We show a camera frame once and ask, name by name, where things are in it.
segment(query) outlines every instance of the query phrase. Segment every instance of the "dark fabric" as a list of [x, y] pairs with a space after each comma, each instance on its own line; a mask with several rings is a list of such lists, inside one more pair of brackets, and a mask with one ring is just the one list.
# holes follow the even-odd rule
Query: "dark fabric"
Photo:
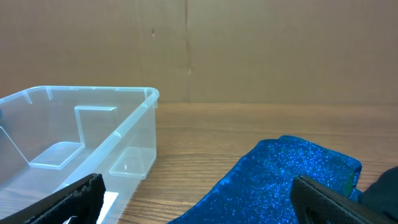
[[260, 141], [194, 207], [171, 224], [298, 223], [289, 195], [306, 175], [355, 200], [361, 163], [293, 136]]
[[398, 167], [385, 171], [358, 197], [358, 203], [398, 222]]

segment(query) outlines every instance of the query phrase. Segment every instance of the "wooden table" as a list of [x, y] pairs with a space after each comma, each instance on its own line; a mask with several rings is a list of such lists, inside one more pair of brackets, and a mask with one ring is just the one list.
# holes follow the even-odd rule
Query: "wooden table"
[[294, 135], [359, 159], [358, 188], [398, 166], [398, 106], [160, 104], [157, 160], [120, 223], [165, 223], [196, 204], [261, 139]]

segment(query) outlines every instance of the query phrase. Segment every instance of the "sparkly blue cloth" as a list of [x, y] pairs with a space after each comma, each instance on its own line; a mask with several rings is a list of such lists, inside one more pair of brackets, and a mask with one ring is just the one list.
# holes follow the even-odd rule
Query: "sparkly blue cloth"
[[195, 206], [170, 224], [298, 223], [293, 178], [306, 175], [357, 200], [361, 163], [293, 136], [260, 141]]

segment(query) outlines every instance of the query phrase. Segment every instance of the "cardboard backdrop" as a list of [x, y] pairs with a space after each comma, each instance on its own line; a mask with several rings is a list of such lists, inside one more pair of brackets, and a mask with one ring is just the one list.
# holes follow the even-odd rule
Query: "cardboard backdrop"
[[2, 0], [0, 97], [153, 86], [163, 102], [398, 103], [396, 0]]

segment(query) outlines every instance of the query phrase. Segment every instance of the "plastic bin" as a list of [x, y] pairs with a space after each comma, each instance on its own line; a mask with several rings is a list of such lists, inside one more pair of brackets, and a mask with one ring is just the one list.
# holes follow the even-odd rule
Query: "plastic bin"
[[0, 219], [100, 173], [97, 223], [116, 223], [156, 159], [158, 97], [154, 88], [38, 86], [0, 99]]

